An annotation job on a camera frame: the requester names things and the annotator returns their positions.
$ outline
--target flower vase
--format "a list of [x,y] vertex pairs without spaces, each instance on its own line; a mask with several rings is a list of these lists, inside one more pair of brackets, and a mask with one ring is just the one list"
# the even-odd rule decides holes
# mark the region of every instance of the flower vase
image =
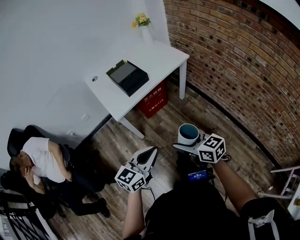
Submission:
[[142,30],[142,37],[144,39],[144,42],[146,44],[153,44],[153,38],[152,38],[149,27],[142,26],[142,27],[140,27],[140,29]]

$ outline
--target black box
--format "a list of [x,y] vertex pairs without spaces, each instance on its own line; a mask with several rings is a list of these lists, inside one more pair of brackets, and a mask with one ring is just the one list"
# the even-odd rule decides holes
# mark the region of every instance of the black box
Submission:
[[115,68],[111,68],[106,74],[129,97],[149,80],[146,72],[124,60],[120,61]]

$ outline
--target white strap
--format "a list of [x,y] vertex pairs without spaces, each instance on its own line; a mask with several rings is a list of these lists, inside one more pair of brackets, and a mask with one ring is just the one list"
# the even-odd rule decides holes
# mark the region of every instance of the white strap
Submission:
[[259,217],[256,219],[249,218],[248,229],[249,229],[249,234],[250,234],[250,240],[256,240],[255,233],[254,233],[254,225],[255,225],[255,227],[258,228],[258,227],[265,225],[265,223],[271,223],[275,240],[280,240],[278,229],[277,229],[276,223],[273,220],[273,217],[274,217],[274,210],[269,212],[268,215],[266,215],[266,216],[262,216],[262,217]]

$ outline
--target white cup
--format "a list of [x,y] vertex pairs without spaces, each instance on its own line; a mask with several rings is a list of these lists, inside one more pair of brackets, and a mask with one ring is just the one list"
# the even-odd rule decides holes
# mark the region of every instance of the white cup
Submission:
[[199,137],[199,129],[189,123],[182,124],[178,129],[178,143],[193,145]]

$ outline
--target white chair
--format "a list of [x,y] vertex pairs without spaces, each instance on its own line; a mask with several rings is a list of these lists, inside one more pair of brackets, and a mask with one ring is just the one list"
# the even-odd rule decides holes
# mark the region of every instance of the white chair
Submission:
[[300,219],[300,206],[295,206],[294,202],[296,199],[300,199],[300,183],[298,183],[298,187],[297,189],[295,189],[296,181],[300,180],[300,166],[289,167],[289,168],[279,169],[279,170],[272,170],[270,171],[270,173],[287,172],[287,171],[291,171],[291,173],[280,195],[267,194],[263,192],[258,192],[258,195],[265,196],[265,197],[281,198],[281,199],[291,199],[287,209],[290,212],[291,216],[294,218],[294,220],[298,220]]

